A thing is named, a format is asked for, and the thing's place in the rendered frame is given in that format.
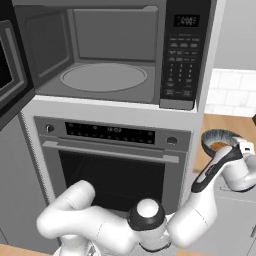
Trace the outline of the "grey built-in oven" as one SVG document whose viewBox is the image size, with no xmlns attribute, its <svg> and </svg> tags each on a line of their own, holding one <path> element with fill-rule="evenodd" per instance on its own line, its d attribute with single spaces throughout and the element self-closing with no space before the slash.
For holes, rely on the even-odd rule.
<svg viewBox="0 0 256 256">
<path fill-rule="evenodd" d="M 177 210 L 189 131 L 49 117 L 35 125 L 55 196 L 85 180 L 93 204 L 121 217 L 145 198 Z"/>
</svg>

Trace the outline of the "grey blue bowl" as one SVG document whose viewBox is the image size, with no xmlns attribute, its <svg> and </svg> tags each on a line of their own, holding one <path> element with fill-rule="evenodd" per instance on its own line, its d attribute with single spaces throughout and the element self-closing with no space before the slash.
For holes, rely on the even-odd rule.
<svg viewBox="0 0 256 256">
<path fill-rule="evenodd" d="M 235 137 L 240 138 L 240 135 L 223 129 L 207 130 L 201 136 L 201 146 L 208 156 L 213 157 L 218 151 L 216 148 L 218 143 L 222 143 L 224 146 L 237 146 L 238 142 Z"/>
</svg>

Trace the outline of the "grey base cabinet run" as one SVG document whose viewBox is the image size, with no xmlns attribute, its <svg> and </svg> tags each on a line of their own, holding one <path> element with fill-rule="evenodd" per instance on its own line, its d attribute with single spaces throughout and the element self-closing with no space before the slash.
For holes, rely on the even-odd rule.
<svg viewBox="0 0 256 256">
<path fill-rule="evenodd" d="M 214 193 L 217 219 L 187 250 L 208 256 L 256 256 L 256 187 L 233 192 L 218 177 Z"/>
</svg>

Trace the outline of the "grey microwave turntable plate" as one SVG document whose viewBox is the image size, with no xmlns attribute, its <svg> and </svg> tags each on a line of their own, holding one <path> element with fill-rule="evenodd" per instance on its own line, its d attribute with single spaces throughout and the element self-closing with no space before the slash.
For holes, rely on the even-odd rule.
<svg viewBox="0 0 256 256">
<path fill-rule="evenodd" d="M 147 73 L 141 68 L 117 63 L 81 65 L 61 76 L 61 82 L 70 88 L 97 93 L 126 90 L 146 79 Z"/>
</svg>

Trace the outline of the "dark microwave door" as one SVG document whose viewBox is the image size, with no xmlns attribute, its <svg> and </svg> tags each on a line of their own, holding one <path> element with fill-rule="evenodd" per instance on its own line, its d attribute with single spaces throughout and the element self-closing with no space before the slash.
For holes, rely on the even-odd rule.
<svg viewBox="0 0 256 256">
<path fill-rule="evenodd" d="M 0 0 L 0 131 L 34 96 L 12 0 Z"/>
</svg>

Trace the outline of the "grey microwave oven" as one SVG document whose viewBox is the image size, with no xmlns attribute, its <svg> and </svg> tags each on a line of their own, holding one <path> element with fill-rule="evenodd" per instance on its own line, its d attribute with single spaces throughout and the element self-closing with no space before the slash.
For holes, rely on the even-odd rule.
<svg viewBox="0 0 256 256">
<path fill-rule="evenodd" d="M 213 0 L 12 0 L 39 95 L 156 104 L 191 110 L 205 68 Z M 72 68 L 141 68 L 144 83 L 86 92 L 61 82 Z"/>
</svg>

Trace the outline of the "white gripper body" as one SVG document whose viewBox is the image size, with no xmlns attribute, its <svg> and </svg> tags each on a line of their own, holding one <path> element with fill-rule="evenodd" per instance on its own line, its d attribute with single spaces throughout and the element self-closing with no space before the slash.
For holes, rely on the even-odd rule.
<svg viewBox="0 0 256 256">
<path fill-rule="evenodd" d="M 241 140 L 239 142 L 239 146 L 241 150 L 253 150 L 254 149 L 254 144 L 252 142 L 246 141 L 246 140 Z"/>
</svg>

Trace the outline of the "brown waffle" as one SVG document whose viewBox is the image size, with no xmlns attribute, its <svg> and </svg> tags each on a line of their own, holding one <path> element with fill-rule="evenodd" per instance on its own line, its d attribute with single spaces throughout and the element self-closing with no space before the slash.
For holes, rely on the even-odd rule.
<svg viewBox="0 0 256 256">
<path fill-rule="evenodd" d="M 210 148 L 214 151 L 219 151 L 221 148 L 227 146 L 227 143 L 224 143 L 224 142 L 221 142 L 221 141 L 218 141 L 218 142 L 214 142 Z"/>
</svg>

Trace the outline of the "black glass oven door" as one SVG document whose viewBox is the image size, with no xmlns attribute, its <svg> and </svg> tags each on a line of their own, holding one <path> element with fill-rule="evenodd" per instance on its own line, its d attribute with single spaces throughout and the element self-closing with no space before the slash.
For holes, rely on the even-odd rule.
<svg viewBox="0 0 256 256">
<path fill-rule="evenodd" d="M 51 171 L 56 196 L 80 180 L 89 182 L 95 189 L 93 203 L 111 212 L 125 216 L 140 200 L 152 198 L 162 206 L 167 192 L 180 188 L 185 167 L 185 153 L 167 149 L 123 147 L 89 141 L 73 141 L 46 138 L 45 141 L 59 142 L 61 145 L 105 150 L 118 153 L 139 154 L 161 157 L 178 156 L 179 163 L 158 163 L 133 159 L 114 158 L 95 154 L 83 154 L 42 147 L 46 166 Z M 172 199 L 171 214 L 178 208 L 177 200 Z"/>
</svg>

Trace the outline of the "white tall appliance cabinet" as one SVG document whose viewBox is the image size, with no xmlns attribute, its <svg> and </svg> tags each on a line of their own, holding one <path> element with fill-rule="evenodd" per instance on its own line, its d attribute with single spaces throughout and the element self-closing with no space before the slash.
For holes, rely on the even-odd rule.
<svg viewBox="0 0 256 256">
<path fill-rule="evenodd" d="M 53 202 L 57 193 L 53 190 L 51 171 L 46 166 L 46 160 L 39 143 L 34 118 L 43 117 L 72 117 L 78 121 L 101 121 L 107 124 L 135 125 L 141 128 L 167 128 L 185 130 L 191 133 L 189 148 L 185 151 L 185 167 L 180 188 L 176 192 L 167 192 L 163 198 L 164 208 L 170 212 L 171 200 L 176 199 L 176 206 L 185 200 L 185 190 L 190 173 L 193 171 L 196 151 L 199 141 L 202 120 L 211 80 L 211 74 L 220 34 L 226 0 L 213 0 L 214 10 L 211 31 L 206 36 L 207 52 L 203 54 L 205 68 L 199 75 L 199 91 L 196 96 L 195 107 L 188 110 L 162 109 L 156 105 L 128 102 L 114 102 L 102 100 L 85 100 L 76 98 L 62 98 L 52 96 L 35 96 L 23 108 L 20 121 L 24 124 L 30 140 L 35 162 L 38 168 L 39 183 L 47 203 Z"/>
</svg>

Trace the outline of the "grey tall cabinet panel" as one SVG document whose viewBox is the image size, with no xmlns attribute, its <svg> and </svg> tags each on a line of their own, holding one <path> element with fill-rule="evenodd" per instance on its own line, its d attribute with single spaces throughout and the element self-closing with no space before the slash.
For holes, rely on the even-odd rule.
<svg viewBox="0 0 256 256">
<path fill-rule="evenodd" d="M 57 239 L 43 238 L 36 219 L 46 201 L 18 117 L 0 131 L 0 242 L 53 254 Z"/>
</svg>

